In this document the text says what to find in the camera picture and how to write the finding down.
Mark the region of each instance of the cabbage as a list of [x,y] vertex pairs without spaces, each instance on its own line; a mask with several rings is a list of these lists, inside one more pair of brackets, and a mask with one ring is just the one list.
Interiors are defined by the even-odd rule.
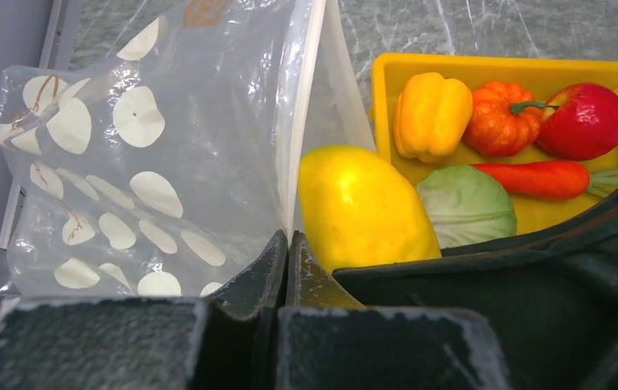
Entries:
[[416,189],[440,248],[516,235],[516,212],[503,186],[469,165],[433,171]]

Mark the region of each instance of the ziplock bag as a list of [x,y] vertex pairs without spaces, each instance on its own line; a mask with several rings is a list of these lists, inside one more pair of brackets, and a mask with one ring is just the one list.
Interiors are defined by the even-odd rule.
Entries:
[[15,286],[209,294],[301,226],[302,151],[339,143],[375,149],[335,0],[185,1],[84,70],[10,67]]

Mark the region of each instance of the apple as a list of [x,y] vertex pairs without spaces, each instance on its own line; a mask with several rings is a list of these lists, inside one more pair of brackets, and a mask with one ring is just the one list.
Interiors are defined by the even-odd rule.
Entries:
[[546,153],[584,161],[618,145],[618,96],[599,84],[562,89],[546,102],[536,144]]

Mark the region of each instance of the gray table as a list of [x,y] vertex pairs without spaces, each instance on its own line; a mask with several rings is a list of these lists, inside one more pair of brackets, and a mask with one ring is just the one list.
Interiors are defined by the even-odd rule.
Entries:
[[[180,0],[84,0],[74,69],[114,53]],[[371,106],[385,52],[618,60],[618,0],[339,0],[354,73]]]

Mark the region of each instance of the orange carrot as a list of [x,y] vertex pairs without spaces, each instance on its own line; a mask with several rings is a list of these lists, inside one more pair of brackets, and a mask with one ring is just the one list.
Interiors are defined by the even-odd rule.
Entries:
[[472,167],[498,180],[509,193],[552,201],[566,201],[583,193],[606,197],[602,187],[618,187],[618,169],[589,173],[574,161],[544,161],[528,164],[474,164]]

